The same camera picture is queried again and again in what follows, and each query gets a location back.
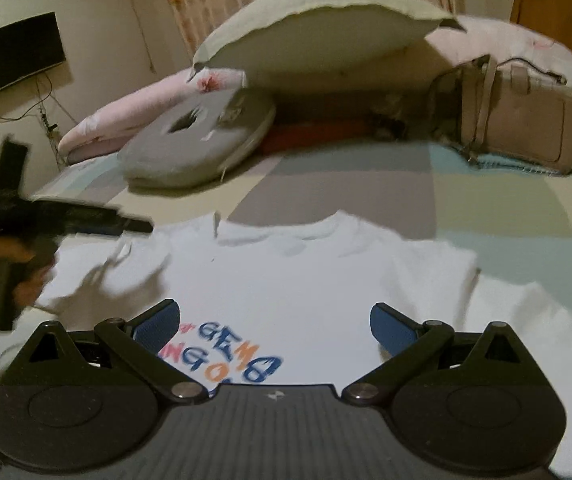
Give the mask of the pink floral folded quilt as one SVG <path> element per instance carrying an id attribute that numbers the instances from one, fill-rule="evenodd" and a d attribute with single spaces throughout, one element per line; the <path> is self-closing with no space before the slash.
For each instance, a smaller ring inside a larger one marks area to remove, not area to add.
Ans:
<path id="1" fill-rule="evenodd" d="M 562 42 L 495 18 L 461 15 L 462 29 L 437 28 L 426 38 L 370 62 L 330 73 L 247 75 L 229 68 L 189 68 L 112 101 L 82 119 L 59 141 L 70 164 L 119 151 L 170 107 L 214 90 L 263 87 L 284 93 L 349 91 L 423 92 L 450 68 L 493 55 L 498 61 L 524 58 L 566 78 L 572 89 L 572 51 Z"/>

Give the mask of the striped green white pillow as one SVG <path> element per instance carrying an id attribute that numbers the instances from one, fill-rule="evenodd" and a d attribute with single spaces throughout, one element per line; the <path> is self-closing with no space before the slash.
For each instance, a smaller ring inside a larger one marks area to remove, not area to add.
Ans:
<path id="1" fill-rule="evenodd" d="M 192 73 L 330 73 L 404 49 L 443 27 L 462 25 L 428 0 L 254 0 L 202 42 Z"/>

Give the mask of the grey donut cushion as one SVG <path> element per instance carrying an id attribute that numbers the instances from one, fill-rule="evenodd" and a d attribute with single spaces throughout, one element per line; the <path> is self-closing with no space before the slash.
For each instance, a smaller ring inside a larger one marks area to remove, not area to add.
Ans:
<path id="1" fill-rule="evenodd" d="M 119 151 L 131 188 L 194 188 L 243 162 L 273 125 L 276 106 L 248 88 L 198 94 L 171 107 Z"/>

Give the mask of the black wall television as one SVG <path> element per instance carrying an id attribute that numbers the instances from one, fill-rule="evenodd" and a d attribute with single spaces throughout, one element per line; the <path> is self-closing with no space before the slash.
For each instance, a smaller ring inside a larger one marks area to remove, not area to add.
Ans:
<path id="1" fill-rule="evenodd" d="M 54 12 L 0 27 L 0 91 L 65 60 Z"/>

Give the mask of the pink leather handbag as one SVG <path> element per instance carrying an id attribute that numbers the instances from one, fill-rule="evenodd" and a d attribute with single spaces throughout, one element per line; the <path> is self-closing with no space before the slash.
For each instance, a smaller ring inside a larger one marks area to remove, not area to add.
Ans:
<path id="1" fill-rule="evenodd" d="M 470 166 L 572 174 L 572 87 L 525 58 L 454 67 L 431 84 L 427 111 L 436 139 Z"/>

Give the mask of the white printed sweatshirt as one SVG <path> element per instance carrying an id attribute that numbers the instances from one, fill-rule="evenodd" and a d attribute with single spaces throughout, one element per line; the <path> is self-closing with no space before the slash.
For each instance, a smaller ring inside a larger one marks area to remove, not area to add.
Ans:
<path id="1" fill-rule="evenodd" d="M 572 312 L 536 283 L 481 274 L 471 250 L 345 212 L 266 228 L 207 214 L 149 236 L 62 246 L 38 304 L 86 330 L 164 299 L 179 305 L 181 326 L 162 356 L 208 388 L 350 384 L 382 360 L 370 331 L 379 302 L 461 332 L 507 322 L 565 405 L 553 467 L 572 477 Z"/>

